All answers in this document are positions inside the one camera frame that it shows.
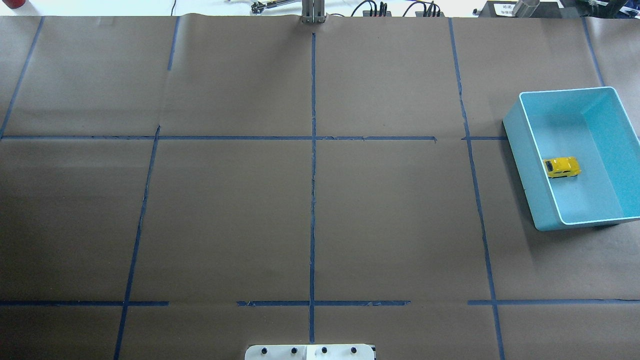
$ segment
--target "blue bin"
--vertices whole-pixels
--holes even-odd
[[[503,123],[538,230],[640,219],[640,142],[614,88],[523,92]],[[582,173],[547,178],[542,160],[565,156]]]

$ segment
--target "red cup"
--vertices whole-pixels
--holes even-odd
[[[26,0],[2,0],[6,6],[9,6],[9,9],[17,9],[20,6],[24,5]]]

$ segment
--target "white label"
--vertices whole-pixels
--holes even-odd
[[[498,16],[510,16],[513,17],[514,4],[493,4],[495,14]]]

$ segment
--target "toy car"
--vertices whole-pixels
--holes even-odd
[[[582,172],[582,170],[580,170],[578,160],[573,156],[546,159],[543,160],[543,162],[545,164],[545,170],[547,170],[547,177],[552,179],[557,177],[576,176]]]

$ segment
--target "blue object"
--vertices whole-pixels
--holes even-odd
[[[640,219],[640,142],[614,88],[523,92],[503,123],[538,230]],[[542,160],[564,156],[582,173],[548,179]]]

